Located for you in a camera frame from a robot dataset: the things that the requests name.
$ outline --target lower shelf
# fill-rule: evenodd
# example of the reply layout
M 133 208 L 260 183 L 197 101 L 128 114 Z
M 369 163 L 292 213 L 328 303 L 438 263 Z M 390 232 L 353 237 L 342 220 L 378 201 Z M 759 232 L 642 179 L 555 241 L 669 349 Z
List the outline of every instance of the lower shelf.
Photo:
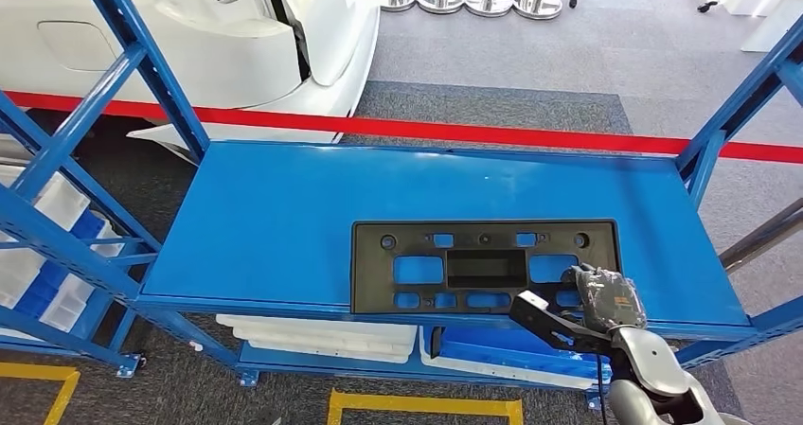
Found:
M 545 389 L 566 388 L 565 386 L 495 378 L 427 366 L 421 362 L 419 345 L 415 345 L 407 363 L 386 363 L 258 349 L 243 343 L 240 350 L 238 368 L 265 372 L 304 373 L 384 380 L 466 382 Z
M 78 318 L 78 321 L 70 331 L 71 335 L 84 340 L 91 339 L 98 329 L 100 321 L 106 315 L 109 306 L 112 305 L 112 298 L 101 291 L 95 290 L 86 302 L 86 308 Z M 79 354 L 67 349 L 62 349 L 42 340 L 31 340 L 27 338 L 10 337 L 0 335 L 0 349 L 11 349 L 15 351 L 34 352 L 38 354 L 50 354 L 58 356 L 78 356 Z

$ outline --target rectangular hole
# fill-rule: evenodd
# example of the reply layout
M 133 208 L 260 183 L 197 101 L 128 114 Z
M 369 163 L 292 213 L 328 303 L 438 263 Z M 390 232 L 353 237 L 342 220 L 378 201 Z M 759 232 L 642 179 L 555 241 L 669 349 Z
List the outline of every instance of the rectangular hole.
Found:
M 561 307 L 576 307 L 580 304 L 580 294 L 577 291 L 558 291 L 555 301 Z
M 507 307 L 510 305 L 510 296 L 503 292 L 469 292 L 466 304 L 473 309 Z
M 536 255 L 529 259 L 529 278 L 536 283 L 561 281 L 563 272 L 578 263 L 574 255 Z
M 396 292 L 393 294 L 393 303 L 400 309 L 417 309 L 419 307 L 417 292 Z
M 521 288 L 527 285 L 524 250 L 449 250 L 450 288 Z
M 401 285 L 443 283 L 443 260 L 440 257 L 396 257 L 393 280 Z
M 452 248 L 455 246 L 455 236 L 451 234 L 434 234 L 432 241 L 437 248 Z
M 451 292 L 438 292 L 435 294 L 435 308 L 449 309 L 457 307 L 457 297 Z
M 534 247 L 535 233 L 517 233 L 516 245 L 520 247 Z

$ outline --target robotic arm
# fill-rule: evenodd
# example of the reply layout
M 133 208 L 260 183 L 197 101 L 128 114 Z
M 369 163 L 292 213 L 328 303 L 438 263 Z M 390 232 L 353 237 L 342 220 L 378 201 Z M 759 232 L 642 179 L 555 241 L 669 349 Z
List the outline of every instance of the robotic arm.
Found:
M 645 330 L 647 318 L 633 282 L 618 272 L 572 266 L 563 282 L 577 284 L 582 319 L 558 316 L 533 292 L 520 293 L 510 318 L 552 347 L 610 359 L 608 402 L 621 425 L 747 424 L 720 416 L 703 386 L 675 359 L 667 342 Z

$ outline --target blue metal shelf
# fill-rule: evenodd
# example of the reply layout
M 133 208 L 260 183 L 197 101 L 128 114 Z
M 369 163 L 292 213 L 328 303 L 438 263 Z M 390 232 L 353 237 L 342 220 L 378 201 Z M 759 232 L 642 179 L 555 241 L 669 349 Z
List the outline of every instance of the blue metal shelf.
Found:
M 589 199 L 566 191 L 574 186 L 604 192 Z M 353 319 L 355 221 L 595 219 L 616 221 L 623 272 L 656 329 L 685 338 L 752 334 L 672 159 L 651 157 L 215 142 L 139 302 Z M 487 314 L 357 319 L 514 326 Z

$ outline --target gray carpet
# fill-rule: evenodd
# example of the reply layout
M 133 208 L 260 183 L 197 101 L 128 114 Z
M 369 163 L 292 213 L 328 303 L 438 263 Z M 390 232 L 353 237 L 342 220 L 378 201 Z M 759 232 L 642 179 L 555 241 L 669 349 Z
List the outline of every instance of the gray carpet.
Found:
M 33 112 L 45 125 L 61 115 Z M 492 89 L 432 84 L 371 81 L 357 116 L 438 120 L 558 130 L 631 133 L 619 98 L 608 94 Z M 143 121 L 107 118 L 77 150 L 79 161 L 117 196 L 158 238 L 163 238 L 192 176 L 192 168 L 155 144 L 124 138 Z M 413 144 L 443 143 L 403 140 Z M 344 143 L 401 144 L 401 140 L 346 136 Z M 234 345 L 227 328 L 209 316 L 192 316 L 210 333 Z M 256 389 L 240 388 L 235 378 L 158 330 L 137 323 L 126 347 L 145 349 L 149 363 L 129 381 L 114 378 L 112 369 L 79 362 L 81 379 L 62 423 L 251 423 L 276 413 L 284 423 L 324 423 L 331 388 L 344 392 L 435 396 L 444 398 L 519 399 L 526 423 L 594 424 L 598 414 L 585 407 L 582 394 L 467 384 L 371 381 L 301 375 L 266 375 Z M 3 353 L 2 360 L 76 363 L 74 360 Z M 741 408 L 721 364 L 712 364 L 702 377 L 724 411 Z M 54 387 L 41 382 L 0 379 L 0 402 L 11 401 L 17 423 L 36 423 L 42 405 L 54 398 Z M 344 413 L 344 423 L 502 423 L 480 416 Z

